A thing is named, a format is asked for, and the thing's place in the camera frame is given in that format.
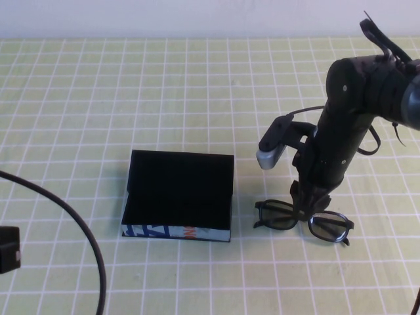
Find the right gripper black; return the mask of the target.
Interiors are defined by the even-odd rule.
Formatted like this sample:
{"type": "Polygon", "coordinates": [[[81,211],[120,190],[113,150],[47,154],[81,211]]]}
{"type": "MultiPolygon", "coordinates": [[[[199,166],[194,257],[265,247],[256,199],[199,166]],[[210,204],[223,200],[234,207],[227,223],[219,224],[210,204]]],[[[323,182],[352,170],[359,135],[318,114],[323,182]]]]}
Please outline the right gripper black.
{"type": "Polygon", "coordinates": [[[331,193],[343,181],[354,155],[365,137],[364,130],[339,134],[317,130],[310,135],[293,158],[299,177],[291,184],[289,193],[294,214],[305,214],[306,205],[302,194],[326,194],[313,206],[313,214],[324,212],[330,202],[331,193]]]}

